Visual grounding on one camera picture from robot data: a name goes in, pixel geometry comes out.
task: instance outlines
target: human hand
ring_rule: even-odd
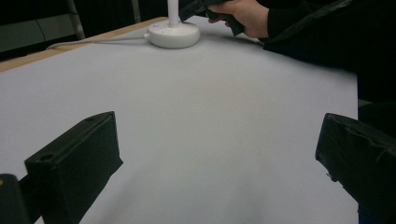
[[[268,37],[267,21],[268,8],[260,5],[256,0],[233,0],[210,6],[209,9],[220,16],[210,23],[225,19],[225,14],[231,14],[245,26],[244,34],[253,38]]]

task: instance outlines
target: white lamp base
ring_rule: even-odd
[[[169,21],[155,22],[148,28],[149,41],[158,47],[166,49],[184,49],[195,45],[200,38],[198,26],[179,22],[176,27],[170,27]]]

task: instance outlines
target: white cable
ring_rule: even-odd
[[[147,39],[149,38],[149,34],[144,34],[143,36],[135,36],[135,37],[116,37],[116,38],[105,38],[105,39],[94,39],[94,40],[79,40],[79,41],[70,41],[70,42],[63,42],[58,44],[53,44],[47,49],[55,49],[60,46],[68,46],[68,45],[76,45],[76,44],[87,44],[87,43],[106,43],[106,42],[113,42],[113,41],[122,41],[122,40],[133,40],[133,39]]]

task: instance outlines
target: black block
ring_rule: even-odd
[[[114,113],[84,119],[25,165],[45,223],[79,223],[122,165]]]
[[[326,114],[316,159],[359,203],[361,215],[373,223],[392,223],[396,214],[396,139],[360,121]]]

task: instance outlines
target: white table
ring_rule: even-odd
[[[357,117],[356,77],[190,21],[188,49],[92,44],[1,73],[0,173],[24,177],[40,148],[115,111],[124,164],[82,223],[358,223],[315,160],[325,113]]]

